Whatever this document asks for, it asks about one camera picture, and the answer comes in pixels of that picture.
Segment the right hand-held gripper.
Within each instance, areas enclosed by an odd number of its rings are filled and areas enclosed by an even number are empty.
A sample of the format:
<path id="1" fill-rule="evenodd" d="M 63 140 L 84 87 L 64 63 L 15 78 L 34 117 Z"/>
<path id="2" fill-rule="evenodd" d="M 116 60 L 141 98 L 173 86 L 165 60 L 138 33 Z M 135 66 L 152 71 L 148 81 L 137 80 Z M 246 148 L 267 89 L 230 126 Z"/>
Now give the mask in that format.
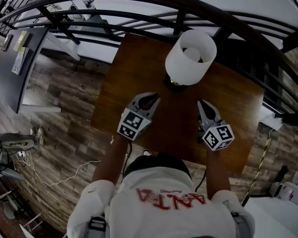
<path id="1" fill-rule="evenodd" d="M 215 121 L 208 129 L 200 129 L 199 140 L 205 143 L 212 151 L 219 151 L 229 146 L 235 137 L 231 126 L 224 120 L 221 120 L 217 108 L 206 100 L 198 100 L 197 106 L 200 122 Z"/>

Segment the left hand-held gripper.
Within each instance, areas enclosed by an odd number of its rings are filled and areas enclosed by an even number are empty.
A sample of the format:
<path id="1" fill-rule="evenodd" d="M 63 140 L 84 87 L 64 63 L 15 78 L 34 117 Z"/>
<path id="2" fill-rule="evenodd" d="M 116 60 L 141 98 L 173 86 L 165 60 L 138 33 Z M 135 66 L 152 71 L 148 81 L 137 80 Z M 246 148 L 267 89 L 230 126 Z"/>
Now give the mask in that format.
<path id="1" fill-rule="evenodd" d="M 154 92 L 138 94 L 121 114 L 117 132 L 130 141 L 136 140 L 152 123 L 160 101 L 161 97 Z"/>

